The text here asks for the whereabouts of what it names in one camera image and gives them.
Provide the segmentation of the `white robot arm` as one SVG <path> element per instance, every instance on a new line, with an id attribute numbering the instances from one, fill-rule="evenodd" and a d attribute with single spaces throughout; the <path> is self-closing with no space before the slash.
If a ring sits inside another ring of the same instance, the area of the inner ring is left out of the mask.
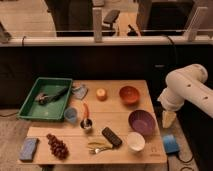
<path id="1" fill-rule="evenodd" d="M 157 101 L 163 107 L 162 126 L 169 128 L 175 121 L 176 112 L 189 101 L 213 118 L 213 90 L 205 85 L 208 79 L 206 68 L 191 64 L 169 72 L 165 78 L 167 87 Z"/>

